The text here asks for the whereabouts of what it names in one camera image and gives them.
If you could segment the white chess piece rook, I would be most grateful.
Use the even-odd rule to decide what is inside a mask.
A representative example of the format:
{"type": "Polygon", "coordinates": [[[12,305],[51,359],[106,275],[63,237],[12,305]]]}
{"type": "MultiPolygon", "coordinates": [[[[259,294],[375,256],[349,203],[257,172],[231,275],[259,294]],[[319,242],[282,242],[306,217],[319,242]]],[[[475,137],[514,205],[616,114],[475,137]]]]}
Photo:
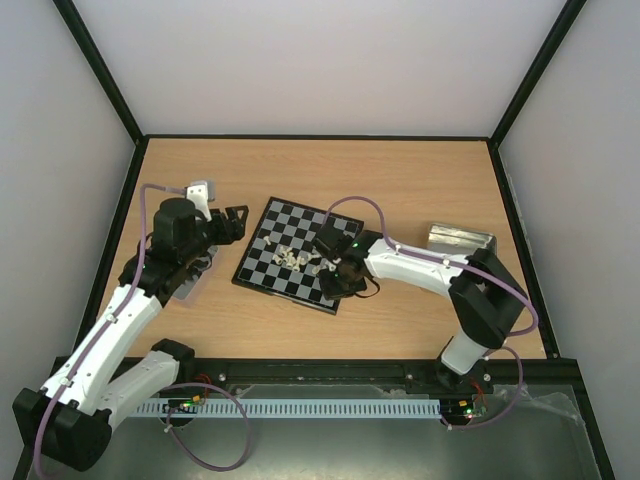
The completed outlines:
{"type": "Polygon", "coordinates": [[[335,259],[335,260],[327,260],[326,261],[326,268],[329,271],[335,271],[337,269],[338,265],[340,264],[340,262],[341,262],[340,258],[335,259]]]}

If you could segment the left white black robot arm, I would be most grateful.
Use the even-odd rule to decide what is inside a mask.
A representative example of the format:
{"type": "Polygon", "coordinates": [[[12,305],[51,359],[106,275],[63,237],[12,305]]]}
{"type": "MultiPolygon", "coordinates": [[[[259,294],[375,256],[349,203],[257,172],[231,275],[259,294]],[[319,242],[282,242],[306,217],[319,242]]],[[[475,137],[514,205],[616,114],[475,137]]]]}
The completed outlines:
{"type": "Polygon", "coordinates": [[[212,247],[245,235],[249,209],[198,208],[184,197],[163,201],[151,222],[141,223],[137,254],[101,317],[64,364],[37,390],[23,389],[12,408],[32,469],[50,478],[43,457],[86,471],[104,454],[115,429],[156,393],[210,390],[194,379],[195,352],[162,339],[134,367],[116,371],[133,341],[195,273],[212,247]]]}

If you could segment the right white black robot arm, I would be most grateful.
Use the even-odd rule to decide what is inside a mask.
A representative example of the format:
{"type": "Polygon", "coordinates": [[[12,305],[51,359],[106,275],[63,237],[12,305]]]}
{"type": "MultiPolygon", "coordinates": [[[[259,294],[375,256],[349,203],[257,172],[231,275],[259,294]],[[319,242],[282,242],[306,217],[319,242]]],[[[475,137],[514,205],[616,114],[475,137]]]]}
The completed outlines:
{"type": "Polygon", "coordinates": [[[500,349],[525,308],[526,296],[514,277],[490,250],[470,255],[446,254],[410,247],[364,230],[352,238],[324,225],[313,238],[314,249],[329,267],[318,273],[328,300],[361,297],[368,284],[395,280],[449,300],[459,330],[438,355],[434,377],[455,392],[471,378],[486,353],[500,349]]]}

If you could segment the pile of black chess pieces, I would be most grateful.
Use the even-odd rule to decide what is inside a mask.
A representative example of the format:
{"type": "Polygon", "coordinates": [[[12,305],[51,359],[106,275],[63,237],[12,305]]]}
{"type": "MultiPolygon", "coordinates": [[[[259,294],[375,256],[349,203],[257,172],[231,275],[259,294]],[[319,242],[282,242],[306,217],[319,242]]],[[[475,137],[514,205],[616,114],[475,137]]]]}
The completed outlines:
{"type": "Polygon", "coordinates": [[[211,268],[214,255],[205,251],[201,256],[185,265],[178,272],[177,278],[182,282],[197,282],[201,276],[211,268]]]}

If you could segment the white chess piece cluster centre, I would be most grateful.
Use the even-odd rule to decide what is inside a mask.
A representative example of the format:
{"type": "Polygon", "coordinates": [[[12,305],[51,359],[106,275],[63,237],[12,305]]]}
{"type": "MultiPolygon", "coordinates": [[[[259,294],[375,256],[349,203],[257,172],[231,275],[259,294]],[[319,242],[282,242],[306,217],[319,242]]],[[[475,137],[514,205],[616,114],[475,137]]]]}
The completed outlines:
{"type": "Polygon", "coordinates": [[[303,267],[309,265],[312,261],[320,259],[317,253],[299,253],[295,255],[292,247],[279,246],[272,255],[272,261],[279,266],[284,266],[295,272],[300,272],[303,267]]]}

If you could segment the black and grey chessboard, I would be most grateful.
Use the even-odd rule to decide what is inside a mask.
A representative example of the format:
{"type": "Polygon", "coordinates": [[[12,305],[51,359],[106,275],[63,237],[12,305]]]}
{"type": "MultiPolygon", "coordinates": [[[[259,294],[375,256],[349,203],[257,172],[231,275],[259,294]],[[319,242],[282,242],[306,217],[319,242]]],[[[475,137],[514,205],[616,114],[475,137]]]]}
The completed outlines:
{"type": "Polygon", "coordinates": [[[315,207],[277,197],[269,198],[232,277],[232,283],[328,314],[336,314],[339,302],[323,297],[318,274],[312,274],[315,266],[326,268],[325,260],[314,260],[300,272],[276,265],[272,261],[272,255],[279,246],[292,247],[295,255],[317,253],[312,240],[324,224],[332,225],[352,237],[357,236],[364,226],[363,221],[355,218],[335,213],[328,215],[315,207]],[[265,236],[270,237],[271,245],[265,243],[265,236]]]}

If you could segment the left metal tray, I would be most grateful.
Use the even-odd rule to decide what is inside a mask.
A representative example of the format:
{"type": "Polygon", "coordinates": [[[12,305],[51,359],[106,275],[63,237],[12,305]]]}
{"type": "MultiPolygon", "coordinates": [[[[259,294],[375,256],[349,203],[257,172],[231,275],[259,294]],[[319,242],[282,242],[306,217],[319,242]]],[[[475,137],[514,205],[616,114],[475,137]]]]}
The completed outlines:
{"type": "Polygon", "coordinates": [[[177,288],[177,290],[173,293],[172,295],[173,300],[187,306],[192,306],[196,302],[201,291],[204,289],[206,282],[208,281],[209,277],[212,275],[214,266],[217,262],[219,247],[211,246],[208,248],[207,251],[210,251],[214,255],[211,268],[207,270],[197,282],[188,281],[188,282],[182,283],[177,288]]]}

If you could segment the metal tray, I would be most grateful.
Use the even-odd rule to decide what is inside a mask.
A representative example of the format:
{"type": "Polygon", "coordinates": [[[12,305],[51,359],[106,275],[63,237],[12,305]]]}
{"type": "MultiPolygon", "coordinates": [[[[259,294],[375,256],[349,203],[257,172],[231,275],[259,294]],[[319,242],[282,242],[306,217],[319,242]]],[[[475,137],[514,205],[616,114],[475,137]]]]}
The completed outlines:
{"type": "Polygon", "coordinates": [[[427,250],[447,255],[472,255],[477,249],[497,253],[494,234],[444,223],[432,223],[427,237],[427,250]]]}
{"type": "Polygon", "coordinates": [[[212,275],[214,266],[217,262],[219,247],[211,246],[208,248],[207,251],[210,251],[214,255],[211,268],[207,270],[197,282],[188,281],[188,282],[182,283],[177,288],[177,290],[173,293],[172,295],[173,300],[187,306],[192,306],[196,302],[201,291],[204,289],[206,282],[208,281],[209,277],[212,275]]]}

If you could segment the right metal tray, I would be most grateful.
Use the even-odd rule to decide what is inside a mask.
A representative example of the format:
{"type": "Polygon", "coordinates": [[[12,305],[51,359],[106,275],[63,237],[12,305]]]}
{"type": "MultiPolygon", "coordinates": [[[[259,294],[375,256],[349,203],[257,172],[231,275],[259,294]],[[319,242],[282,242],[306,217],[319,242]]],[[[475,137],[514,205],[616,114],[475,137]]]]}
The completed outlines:
{"type": "Polygon", "coordinates": [[[494,234],[444,223],[432,223],[427,237],[427,250],[447,255],[472,255],[477,249],[497,253],[494,234]]]}

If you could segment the black aluminium frame rail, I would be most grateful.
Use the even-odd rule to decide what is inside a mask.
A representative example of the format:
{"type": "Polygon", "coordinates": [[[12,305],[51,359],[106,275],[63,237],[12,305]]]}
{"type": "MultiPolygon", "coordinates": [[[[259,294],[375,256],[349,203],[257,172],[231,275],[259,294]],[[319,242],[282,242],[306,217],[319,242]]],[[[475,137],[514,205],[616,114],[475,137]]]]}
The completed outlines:
{"type": "Polygon", "coordinates": [[[485,393],[495,385],[518,383],[518,367],[511,359],[481,361],[468,380],[443,385],[436,375],[433,360],[250,360],[196,358],[181,373],[181,380],[192,380],[198,374],[215,385],[233,386],[263,384],[293,385],[375,385],[399,387],[409,394],[451,397],[471,394],[478,384],[485,393]]]}

